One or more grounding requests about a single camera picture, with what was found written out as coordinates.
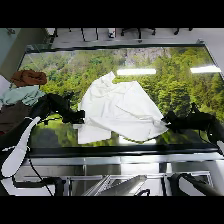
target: brown cloth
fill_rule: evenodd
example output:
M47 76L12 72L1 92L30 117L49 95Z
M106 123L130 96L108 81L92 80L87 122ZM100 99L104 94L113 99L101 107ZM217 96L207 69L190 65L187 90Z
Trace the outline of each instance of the brown cloth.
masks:
M35 72L33 70L21 70L15 72L11 78L17 87L45 85L47 83L46 74L44 72Z
M6 133L16 127L29 115L31 106L18 101L14 105L3 105L0 111L0 131Z

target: light blue cloth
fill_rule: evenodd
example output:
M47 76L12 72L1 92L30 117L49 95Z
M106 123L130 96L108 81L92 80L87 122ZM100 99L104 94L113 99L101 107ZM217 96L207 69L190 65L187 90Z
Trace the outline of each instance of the light blue cloth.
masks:
M0 103L12 105L22 100L25 105L33 106L44 95L45 93L39 90L38 85L8 89L0 96Z

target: forest print tabletop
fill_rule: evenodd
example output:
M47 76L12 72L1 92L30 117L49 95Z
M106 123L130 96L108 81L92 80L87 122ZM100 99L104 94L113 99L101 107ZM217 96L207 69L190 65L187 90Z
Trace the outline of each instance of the forest print tabletop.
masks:
M138 81L163 115L173 110L178 116L186 116L190 104L195 102L200 111L214 114L224 122L224 86L220 74L192 74L190 71L192 67L213 64L205 47L147 47L26 54L20 70L45 72L48 83L40 87L45 93L64 96L74 92L71 101L74 110L77 110L78 103L91 83L113 71L116 75L113 83ZM156 74L118 76L117 70L125 68L154 68ZM63 124L61 120L49 121L46 126L41 123L35 127L31 135L31 146L116 146L120 145L121 137L112 133L109 140L85 145L78 145L77 138L77 130L71 124ZM201 142L197 130L187 130L184 134L175 134L169 130L154 140L156 144Z

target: white floor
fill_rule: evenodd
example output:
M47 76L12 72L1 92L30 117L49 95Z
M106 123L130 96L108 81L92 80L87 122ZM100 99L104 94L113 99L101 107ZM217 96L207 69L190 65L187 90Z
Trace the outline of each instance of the white floor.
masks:
M194 28L192 31L188 31L188 28L181 28L177 36L173 34L175 30L173 28L157 28L156 35L152 36L152 30L142 28L142 39L147 39L151 43L195 43L198 39L202 39L224 73L224 28ZM58 28L58 37L54 39L53 47L67 48L88 44L83 42L80 28L71 28L71 31L69 32L68 28ZM84 35L86 41L96 41L95 28L84 28ZM98 35L98 43L138 38L137 29L125 32L122 37L121 28L116 28L116 38L111 39L108 37L108 28L98 28Z

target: glass tabletop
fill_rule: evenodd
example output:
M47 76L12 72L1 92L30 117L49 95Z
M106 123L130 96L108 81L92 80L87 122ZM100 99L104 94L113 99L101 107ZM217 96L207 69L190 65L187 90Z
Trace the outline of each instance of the glass tabletop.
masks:
M31 49L22 60L19 70L33 69L45 72L45 93L65 96L74 92L71 107L77 110L91 83L113 72L113 83L137 81L163 115L173 110L177 116L186 116L195 102L201 112L214 114L224 121L224 85L222 75L203 44L191 45L128 45L80 47L69 49ZM121 69L154 69L155 74L122 75ZM52 114L49 118L59 117ZM126 139L112 132L111 139L78 144L78 130L62 121L38 124L31 134L33 148L60 148L78 146L171 145L203 143L197 130L183 134L168 130L145 142Z

